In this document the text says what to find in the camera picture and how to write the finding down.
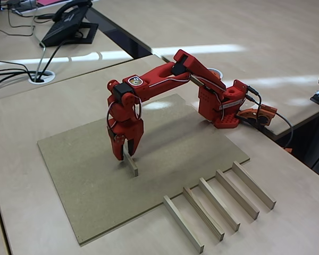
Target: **cable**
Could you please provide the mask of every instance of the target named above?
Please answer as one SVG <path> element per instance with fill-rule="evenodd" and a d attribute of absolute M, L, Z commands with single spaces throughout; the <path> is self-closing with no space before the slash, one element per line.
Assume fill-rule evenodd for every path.
<path fill-rule="evenodd" d="M 222 121 L 223 118 L 224 118 L 224 107 L 223 107 L 223 104 L 222 104 L 222 102 L 221 102 L 221 100 L 220 100 L 218 94 L 217 94 L 217 93 L 214 93 L 214 94 L 216 95 L 217 101 L 219 101 L 219 103 L 220 103 L 220 105 L 221 105 L 221 108 L 222 108 L 222 117 L 221 117 L 221 121 Z"/>
<path fill-rule="evenodd" d="M 11 71 L 11 70 L 25 71 L 24 69 L 20 69 L 20 68 L 8 68 L 8 69 L 1 69 L 0 72 Z"/>
<path fill-rule="evenodd" d="M 32 19 L 32 23 L 31 23 L 31 24 L 33 24 L 34 19 L 35 19 L 36 15 L 37 15 L 38 10 L 39 10 L 39 7 L 38 7 L 38 5 L 36 5 L 36 11 L 35 11 L 34 14 L 33 14 L 33 19 Z M 38 73 L 39 73 L 41 64 L 42 64 L 43 59 L 44 59 L 45 54 L 46 54 L 46 46 L 45 46 L 45 44 L 37 37 L 36 34 L 34 34 L 34 37 L 35 37 L 35 38 L 37 39 L 37 41 L 39 42 L 39 45 L 42 45 L 42 47 L 43 47 L 43 54 L 41 55 L 40 61 L 39 61 L 39 63 L 38 63 L 37 69 L 36 69 L 36 74 L 35 74 L 34 80 L 33 80 L 34 82 L 37 82 L 37 80 L 39 80 L 40 77 L 41 77 L 41 76 L 40 76 L 39 79 L 37 79 L 37 76 L 38 76 Z"/>
<path fill-rule="evenodd" d="M 222 90 L 223 92 L 226 91 L 226 89 L 221 88 L 219 85 L 217 85 L 215 82 L 212 82 L 211 80 L 208 80 L 208 79 L 206 79 L 206 78 L 204 78 L 204 77 L 197 76 L 197 75 L 192 75 L 192 76 L 194 76 L 194 77 L 197 78 L 197 79 L 201 79 L 201 80 L 204 80 L 204 81 L 207 81 L 207 82 L 211 83 L 212 85 L 218 87 L 218 88 L 219 88 L 220 90 Z"/>
<path fill-rule="evenodd" d="M 133 95 L 135 98 L 138 98 L 139 100 L 139 112 L 138 112 L 138 116 L 136 114 L 136 107 L 133 109 L 133 111 L 135 112 L 135 117 L 136 119 L 140 120 L 140 118 L 142 118 L 142 100 L 140 100 L 140 98 L 136 95 Z"/>
<path fill-rule="evenodd" d="M 6 76 L 5 78 L 2 78 L 2 79 L 0 80 L 0 83 L 3 82 L 3 81 L 5 81 L 5 80 L 8 80 L 8 79 L 10 79 L 10 78 L 12 78 L 12 77 L 18 76 L 18 75 L 20 75 L 20 74 L 24 74 L 24 73 L 23 73 L 23 72 L 20 72 L 20 73 L 15 73 L 15 74 Z"/>
<path fill-rule="evenodd" d="M 259 104 L 257 105 L 256 122 L 257 122 L 257 124 L 259 124 L 259 112 L 260 112 L 260 109 L 261 109 L 262 98 L 261 98 L 261 96 L 259 94 L 257 96 L 259 98 Z"/>
<path fill-rule="evenodd" d="M 259 105 L 259 103 L 255 100 L 253 100 L 252 102 L 254 102 L 255 104 Z M 282 118 L 290 127 L 291 130 L 291 136 L 288 140 L 288 142 L 285 144 L 285 146 L 283 147 L 284 149 L 287 148 L 287 146 L 291 143 L 292 139 L 293 139 L 293 135 L 294 135 L 294 128 L 293 125 L 289 122 L 288 119 L 286 119 L 283 115 L 281 115 L 280 113 L 276 112 L 276 115 L 279 116 L 280 118 Z"/>
<path fill-rule="evenodd" d="M 10 10 L 7 11 L 7 16 L 8 16 L 9 24 L 10 24 L 11 28 L 29 28 L 29 27 L 31 27 L 30 25 L 12 25 L 11 19 L 10 19 Z"/>
<path fill-rule="evenodd" d="M 168 78 L 168 79 L 165 79 L 165 80 L 163 80 L 163 81 L 159 81 L 159 82 L 157 82 L 157 83 L 155 83 L 155 84 L 150 85 L 149 88 L 151 88 L 151 87 L 153 87 L 153 86 L 156 86 L 156 85 L 158 85 L 158 84 L 161 84 L 161 83 L 163 83 L 163 82 L 166 82 L 166 81 L 188 82 L 188 81 L 190 81 L 190 78 L 191 78 L 191 75 L 189 75 L 189 78 L 186 79 L 186 80 L 178 80 L 178 79 L 174 79 L 174 78 Z"/>
<path fill-rule="evenodd" d="M 31 72 L 28 70 L 27 66 L 25 66 L 24 64 L 13 63 L 13 62 L 8 62 L 8 61 L 1 61 L 1 60 L 0 60 L 0 63 L 12 64 L 12 65 L 21 65 L 21 66 L 25 67 L 25 70 L 28 73 L 29 78 L 32 80 L 32 76 L 30 75 Z"/>
<path fill-rule="evenodd" d="M 109 122 L 108 122 L 108 116 L 110 115 L 110 111 L 111 111 L 111 108 L 113 106 L 113 104 L 116 103 L 115 101 L 112 102 L 109 106 L 108 106 L 108 109 L 107 109 L 107 114 L 106 114 L 106 125 L 108 127 L 108 129 L 110 129 L 112 131 L 112 128 L 115 126 L 115 124 L 117 123 L 117 121 L 115 121 L 115 123 L 112 124 L 112 126 L 110 126 Z"/>
<path fill-rule="evenodd" d="M 62 41 L 62 42 L 57 46 L 57 48 L 54 50 L 54 52 L 52 53 L 52 56 L 49 58 L 49 60 L 48 60 L 47 64 L 45 65 L 43 71 L 42 71 L 41 74 L 39 75 L 38 80 L 40 80 L 40 78 L 43 76 L 43 74 L 45 73 L 46 69 L 47 69 L 48 66 L 50 65 L 50 63 L 51 63 L 53 57 L 55 56 L 55 54 L 57 53 L 57 51 L 60 49 L 60 47 L 62 47 L 62 46 L 63 46 L 64 44 L 66 44 L 66 43 L 75 42 L 75 41 L 77 41 L 77 40 L 79 40 L 79 39 L 81 39 L 81 37 L 80 37 L 80 38 L 77 38 L 77 39 L 68 39 L 68 40 Z"/>
<path fill-rule="evenodd" d="M 30 36 L 33 35 L 34 28 L 33 28 L 33 31 L 32 31 L 32 33 L 31 33 L 30 35 L 21 35 L 21 34 L 18 34 L 18 33 L 7 33 L 7 32 L 5 32 L 4 30 L 1 30 L 1 29 L 0 29 L 0 32 L 6 34 L 6 35 L 8 35 L 8 36 L 25 36 L 25 37 L 30 37 Z"/>

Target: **red robotic arm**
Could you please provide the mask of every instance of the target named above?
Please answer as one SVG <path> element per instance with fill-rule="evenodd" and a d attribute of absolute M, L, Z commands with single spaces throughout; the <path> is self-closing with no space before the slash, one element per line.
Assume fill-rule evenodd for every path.
<path fill-rule="evenodd" d="M 133 155 L 144 132 L 140 112 L 135 105 L 149 100 L 168 90 L 198 79 L 203 86 L 199 88 L 199 113 L 213 122 L 217 128 L 235 128 L 239 120 L 235 117 L 245 100 L 247 86 L 235 80 L 226 89 L 220 75 L 204 67 L 196 58 L 179 50 L 174 60 L 158 66 L 142 76 L 132 75 L 122 83 L 112 80 L 107 84 L 111 95 L 107 99 L 107 129 L 113 154 L 123 160 L 123 145 L 128 140 L 128 151 Z"/>

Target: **label sticker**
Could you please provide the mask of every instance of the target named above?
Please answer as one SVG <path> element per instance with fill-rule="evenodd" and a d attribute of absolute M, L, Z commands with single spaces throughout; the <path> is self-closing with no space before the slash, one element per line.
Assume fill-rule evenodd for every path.
<path fill-rule="evenodd" d="M 241 104 L 241 103 L 242 103 L 242 99 L 237 100 L 237 101 L 235 101 L 235 102 L 228 103 L 228 104 L 226 103 L 226 104 L 223 104 L 223 109 L 232 107 L 232 106 L 234 106 L 234 105 L 239 105 L 239 104 Z"/>
<path fill-rule="evenodd" d="M 136 75 L 134 77 L 130 77 L 128 79 L 128 83 L 130 83 L 133 86 L 141 86 L 143 84 L 143 80 Z"/>

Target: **telephone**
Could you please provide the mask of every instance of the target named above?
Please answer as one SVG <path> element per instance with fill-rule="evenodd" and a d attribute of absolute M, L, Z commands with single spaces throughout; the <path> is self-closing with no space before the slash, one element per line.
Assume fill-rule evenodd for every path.
<path fill-rule="evenodd" d="M 46 46 L 58 46 L 63 41 L 65 44 L 92 44 L 98 29 L 98 24 L 83 22 L 89 8 L 91 8 L 91 0 L 75 0 L 62 6 L 52 17 L 53 26 L 42 39 L 42 43 Z M 76 33 L 81 28 L 89 28 L 86 38 L 76 37 Z"/>

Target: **wooden stick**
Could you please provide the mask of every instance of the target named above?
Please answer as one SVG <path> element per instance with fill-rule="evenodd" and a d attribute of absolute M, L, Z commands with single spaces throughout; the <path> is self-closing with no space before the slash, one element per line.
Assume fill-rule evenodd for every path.
<path fill-rule="evenodd" d="M 133 174 L 135 175 L 135 177 L 137 177 L 138 176 L 138 167 L 136 166 L 135 161 L 133 161 L 133 159 L 129 155 L 128 151 L 126 151 L 126 147 L 124 148 L 124 157 L 127 159 L 127 163 L 129 165 L 130 169 L 132 170 Z"/>
<path fill-rule="evenodd" d="M 216 170 L 216 179 L 224 186 L 224 188 L 237 200 L 237 202 L 247 211 L 247 213 L 256 219 L 259 210 L 250 202 L 250 200 L 231 182 L 230 179 L 221 171 Z"/>
<path fill-rule="evenodd" d="M 267 194 L 259 185 L 253 180 L 248 172 L 237 161 L 234 161 L 232 169 L 240 179 L 272 210 L 275 206 L 276 200 Z"/>
<path fill-rule="evenodd" d="M 201 188 L 203 193 L 208 197 L 210 202 L 215 206 L 215 208 L 220 212 L 223 218 L 228 222 L 232 229 L 236 232 L 239 230 L 240 222 L 233 215 L 221 198 L 215 193 L 212 187 L 206 182 L 205 179 L 200 178 L 198 186 Z"/>
<path fill-rule="evenodd" d="M 198 200 L 198 198 L 192 193 L 192 191 L 184 187 L 183 188 L 183 195 L 195 209 L 197 214 L 201 217 L 204 223 L 209 227 L 209 229 L 213 232 L 213 234 L 222 241 L 224 237 L 224 230 L 222 227 L 216 223 L 216 221 L 209 215 L 206 209 L 203 208 L 202 204 Z"/>
<path fill-rule="evenodd" d="M 197 239 L 195 233 L 189 229 L 187 222 L 182 217 L 181 213 L 178 211 L 177 207 L 174 205 L 174 203 L 170 200 L 170 198 L 165 195 L 163 198 L 163 203 L 167 210 L 170 212 L 171 216 L 175 219 L 177 224 L 179 224 L 180 228 L 183 230 L 183 232 L 186 234 L 190 242 L 193 244 L 193 246 L 196 248 L 196 250 L 199 253 L 203 252 L 204 245 L 200 243 L 200 241 Z"/>

